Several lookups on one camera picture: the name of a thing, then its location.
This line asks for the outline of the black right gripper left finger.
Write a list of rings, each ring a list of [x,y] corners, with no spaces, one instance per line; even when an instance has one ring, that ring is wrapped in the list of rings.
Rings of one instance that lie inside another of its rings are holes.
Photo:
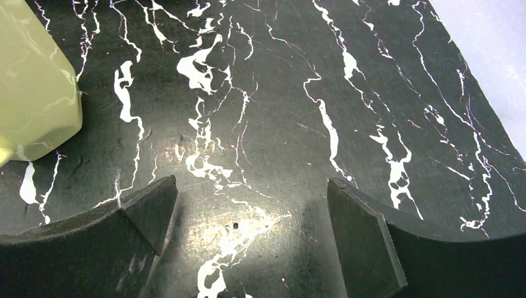
[[[139,297],[177,199],[174,176],[19,235],[1,236],[2,297]]]

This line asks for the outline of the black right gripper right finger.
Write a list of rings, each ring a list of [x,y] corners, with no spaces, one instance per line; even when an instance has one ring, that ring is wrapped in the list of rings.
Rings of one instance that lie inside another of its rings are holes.
[[[525,235],[483,239],[331,178],[327,202],[349,297],[524,297]]]

